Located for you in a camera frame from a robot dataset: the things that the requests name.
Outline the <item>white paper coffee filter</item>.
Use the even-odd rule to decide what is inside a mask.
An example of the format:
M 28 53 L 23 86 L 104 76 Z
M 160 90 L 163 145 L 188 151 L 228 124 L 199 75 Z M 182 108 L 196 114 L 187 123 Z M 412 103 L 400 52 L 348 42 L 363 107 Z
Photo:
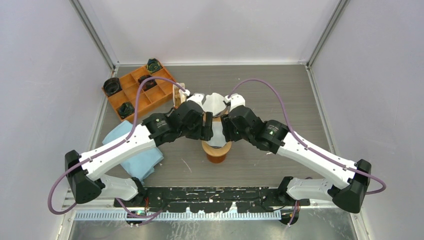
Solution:
M 225 97 L 216 92 L 205 96 L 202 109 L 205 113 L 212 113 L 213 118 L 219 118 L 228 113 Z

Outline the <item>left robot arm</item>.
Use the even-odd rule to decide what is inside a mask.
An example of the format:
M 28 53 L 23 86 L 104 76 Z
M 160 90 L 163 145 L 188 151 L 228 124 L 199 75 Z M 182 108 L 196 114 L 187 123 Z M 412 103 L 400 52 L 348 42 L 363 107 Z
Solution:
M 130 132 L 97 149 L 64 156 L 65 177 L 77 204 L 88 203 L 101 194 L 141 206 L 146 200 L 142 184 L 135 178 L 108 177 L 106 173 L 137 154 L 180 137 L 208 141 L 213 136 L 213 114 L 192 101 L 183 102 L 169 113 L 153 113 Z

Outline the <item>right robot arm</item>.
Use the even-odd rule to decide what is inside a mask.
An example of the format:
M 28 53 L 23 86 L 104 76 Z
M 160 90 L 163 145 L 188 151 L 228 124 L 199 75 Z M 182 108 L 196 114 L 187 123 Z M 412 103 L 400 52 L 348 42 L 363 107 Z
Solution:
M 331 201 L 340 209 L 357 214 L 361 211 L 370 185 L 372 165 L 340 158 L 297 136 L 277 120 L 262 121 L 243 105 L 221 116 L 223 134 L 230 142 L 245 140 L 257 149 L 294 160 L 320 174 L 322 179 L 283 178 L 277 198 L 283 205 L 296 200 Z

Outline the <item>amber glass carafe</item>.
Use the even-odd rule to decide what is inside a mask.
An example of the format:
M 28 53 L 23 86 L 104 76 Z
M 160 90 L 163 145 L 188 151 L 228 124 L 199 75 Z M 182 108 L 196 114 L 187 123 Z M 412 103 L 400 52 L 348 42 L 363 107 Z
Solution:
M 219 164 L 219 163 L 222 163 L 226 159 L 227 155 L 224 154 L 222 156 L 212 156 L 212 155 L 207 154 L 206 157 L 211 163 Z

